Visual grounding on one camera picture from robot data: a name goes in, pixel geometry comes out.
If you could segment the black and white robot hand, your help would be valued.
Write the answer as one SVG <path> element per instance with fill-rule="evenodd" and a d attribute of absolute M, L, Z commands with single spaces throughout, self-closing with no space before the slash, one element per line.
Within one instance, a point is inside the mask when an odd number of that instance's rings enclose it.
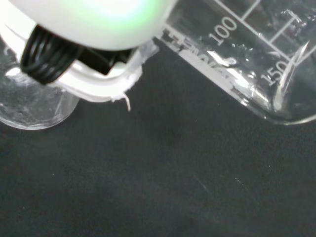
<path fill-rule="evenodd" d="M 129 101 L 174 0 L 3 0 L 1 70 L 94 103 Z"/>

